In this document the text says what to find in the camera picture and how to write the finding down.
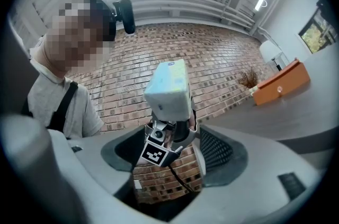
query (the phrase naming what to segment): person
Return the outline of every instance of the person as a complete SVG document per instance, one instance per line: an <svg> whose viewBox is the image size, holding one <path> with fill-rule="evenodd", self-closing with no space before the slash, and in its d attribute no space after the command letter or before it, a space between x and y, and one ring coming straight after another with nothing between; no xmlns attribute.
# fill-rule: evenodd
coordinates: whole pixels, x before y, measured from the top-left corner
<svg viewBox="0 0 339 224"><path fill-rule="evenodd" d="M109 10L102 0L65 4L53 17L52 27L40 38L31 64L40 73L23 107L23 114L38 119L48 129L59 130L67 139L100 134L103 121L86 87L66 77L70 71L97 66L107 46Z"/></svg>

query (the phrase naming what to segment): brick wall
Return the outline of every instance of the brick wall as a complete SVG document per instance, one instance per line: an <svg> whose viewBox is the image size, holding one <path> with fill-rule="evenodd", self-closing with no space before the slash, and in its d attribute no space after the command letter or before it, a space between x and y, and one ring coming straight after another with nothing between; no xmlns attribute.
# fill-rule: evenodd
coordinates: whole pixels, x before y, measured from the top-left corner
<svg viewBox="0 0 339 224"><path fill-rule="evenodd" d="M198 24L138 26L135 35L119 30L110 59L97 70L73 76L85 85L104 121L102 131L143 125L151 109L144 89L159 62L185 59L199 121L221 115L249 95L237 84L239 71L254 67L261 80L270 69L260 43L247 35Z"/></svg>
<svg viewBox="0 0 339 224"><path fill-rule="evenodd" d="M179 178L193 191L201 190L202 179L192 145L186 147L179 159L171 164ZM136 189L139 203L153 204L174 200L187 194L168 167L141 165L133 170L133 179L139 180L142 189Z"/></svg>

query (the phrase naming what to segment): black vent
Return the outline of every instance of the black vent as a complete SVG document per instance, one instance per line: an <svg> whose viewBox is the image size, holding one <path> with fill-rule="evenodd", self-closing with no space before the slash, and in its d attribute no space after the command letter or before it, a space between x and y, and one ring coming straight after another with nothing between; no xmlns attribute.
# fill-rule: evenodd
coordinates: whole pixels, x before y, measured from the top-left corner
<svg viewBox="0 0 339 224"><path fill-rule="evenodd" d="M204 156L206 171L228 163L233 156L232 147L205 130L200 131L200 150Z"/></svg>
<svg viewBox="0 0 339 224"><path fill-rule="evenodd" d="M284 187L290 200L294 200L299 196L303 191L306 190L306 187L299 180L294 172L286 173L278 176L279 181Z"/></svg>
<svg viewBox="0 0 339 224"><path fill-rule="evenodd" d="M79 147L79 146L74 146L74 147L72 147L72 151L74 152L74 153L77 153L78 151L81 151L81 150L83 150L81 147Z"/></svg>

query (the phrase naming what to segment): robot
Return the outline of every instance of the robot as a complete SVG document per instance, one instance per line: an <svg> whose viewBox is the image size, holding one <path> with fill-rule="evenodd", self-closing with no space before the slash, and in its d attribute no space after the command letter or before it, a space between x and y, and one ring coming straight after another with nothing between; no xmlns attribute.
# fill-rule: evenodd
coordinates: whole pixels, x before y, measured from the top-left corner
<svg viewBox="0 0 339 224"><path fill-rule="evenodd" d="M131 10L128 0L115 4L110 24L114 35L118 20L126 32L134 32ZM168 166L197 135L197 128L189 129L187 122L191 112L197 118L184 61L157 68L145 91L153 111L150 124L66 140L60 132L20 115L38 73L9 23L2 40L1 145L11 172L20 179L16 189L25 190L21 198L37 202L32 203L36 215L44 211L58 222L161 223L120 200L131 187L131 171L140 155L154 165ZM173 132L171 146L165 144L166 130ZM202 192L171 223L277 222L293 214L320 179L305 160L273 140L213 125L201 126L200 137Z"/></svg>

